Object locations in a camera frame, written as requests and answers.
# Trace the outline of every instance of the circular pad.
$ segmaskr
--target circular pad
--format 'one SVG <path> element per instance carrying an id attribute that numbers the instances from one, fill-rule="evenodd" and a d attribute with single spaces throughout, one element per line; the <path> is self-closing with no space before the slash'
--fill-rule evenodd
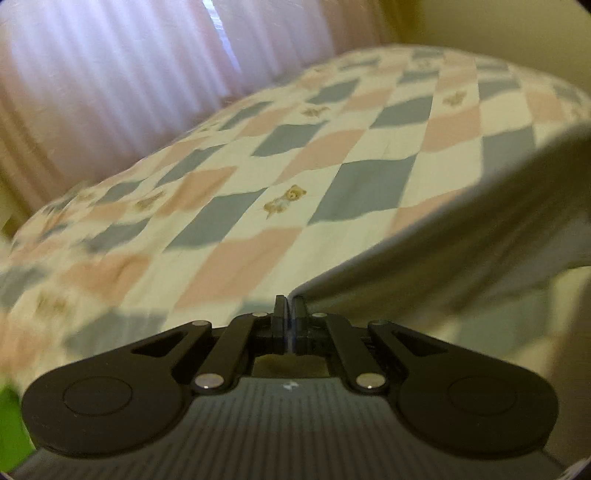
<path id="1" fill-rule="evenodd" d="M 543 447 L 558 413 L 556 394 L 541 377 L 473 352 L 416 358 L 394 401 L 425 441 L 476 458 Z"/>
<path id="2" fill-rule="evenodd" d="M 90 377 L 78 380 L 64 393 L 64 403 L 80 415 L 109 415 L 124 408 L 133 390 L 122 380 L 112 377 Z"/>
<path id="3" fill-rule="evenodd" d="M 498 415 L 509 410 L 517 399 L 509 384 L 492 377 L 467 377 L 453 383 L 447 391 L 452 403 L 467 413 Z"/>
<path id="4" fill-rule="evenodd" d="M 38 378 L 22 399 L 31 438 L 75 457 L 117 455 L 155 440 L 184 406 L 170 367 L 159 360 L 106 353 Z"/>

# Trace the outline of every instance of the green object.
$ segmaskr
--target green object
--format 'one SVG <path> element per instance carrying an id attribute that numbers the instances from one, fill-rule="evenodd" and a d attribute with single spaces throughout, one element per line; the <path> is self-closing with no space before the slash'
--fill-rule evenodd
<path id="1" fill-rule="evenodd" d="M 0 387 L 0 472 L 12 470 L 32 452 L 18 395 L 9 386 Z"/>

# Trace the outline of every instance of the wall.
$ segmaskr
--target wall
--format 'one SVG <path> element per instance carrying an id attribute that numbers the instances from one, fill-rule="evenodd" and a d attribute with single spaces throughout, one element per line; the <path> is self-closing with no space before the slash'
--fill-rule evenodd
<path id="1" fill-rule="evenodd" d="M 422 0 L 411 43 L 500 57 L 591 92 L 591 14 L 576 0 Z"/>

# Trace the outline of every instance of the bed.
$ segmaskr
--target bed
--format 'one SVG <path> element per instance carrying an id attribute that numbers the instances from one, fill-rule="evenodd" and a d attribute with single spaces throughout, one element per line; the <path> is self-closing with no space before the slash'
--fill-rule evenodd
<path id="1" fill-rule="evenodd" d="M 309 68 L 38 211 L 1 267 L 0 373 L 22 392 L 192 320 L 268 311 L 590 118 L 591 99 L 561 79 L 447 48 L 392 45 Z M 589 379 L 577 362 L 591 329 L 576 315 L 589 278 L 578 268 L 410 326 L 531 368 L 584 409 L 568 378 Z M 580 412 L 562 416 L 551 439 L 565 462 L 591 445 L 568 445 L 577 424 Z"/>

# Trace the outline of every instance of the curtain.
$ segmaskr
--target curtain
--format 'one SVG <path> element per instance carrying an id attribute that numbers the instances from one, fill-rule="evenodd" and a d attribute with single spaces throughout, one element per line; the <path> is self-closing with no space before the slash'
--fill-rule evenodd
<path id="1" fill-rule="evenodd" d="M 0 168 L 32 210 L 391 34 L 379 0 L 4 0 Z"/>

